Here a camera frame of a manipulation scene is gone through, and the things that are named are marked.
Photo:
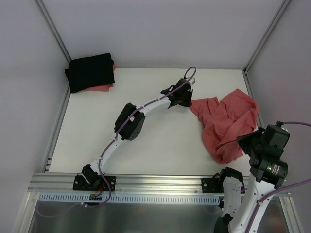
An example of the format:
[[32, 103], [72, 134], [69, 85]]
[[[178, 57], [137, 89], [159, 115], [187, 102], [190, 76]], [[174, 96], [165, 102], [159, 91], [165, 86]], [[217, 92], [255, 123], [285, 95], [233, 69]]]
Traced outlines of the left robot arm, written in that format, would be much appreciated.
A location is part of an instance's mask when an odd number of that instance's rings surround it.
[[115, 122], [113, 137], [101, 155], [85, 165], [82, 172], [75, 176], [73, 189], [97, 191], [103, 187], [105, 166], [117, 148], [138, 137], [146, 117], [154, 110], [176, 105], [190, 107], [194, 83], [194, 77], [184, 77], [177, 84], [162, 90], [155, 100], [142, 105], [126, 104]]

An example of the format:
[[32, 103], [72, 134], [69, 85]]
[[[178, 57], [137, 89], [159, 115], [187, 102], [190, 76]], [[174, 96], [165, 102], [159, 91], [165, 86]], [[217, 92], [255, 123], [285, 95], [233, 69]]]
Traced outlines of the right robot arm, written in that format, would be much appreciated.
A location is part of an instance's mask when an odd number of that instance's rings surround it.
[[214, 226], [215, 233], [256, 233], [271, 198], [280, 189], [288, 174], [288, 165], [280, 158], [290, 134], [280, 124], [238, 136], [236, 141], [249, 155], [250, 175], [242, 196], [243, 175], [225, 168], [217, 180], [224, 192], [222, 216]]

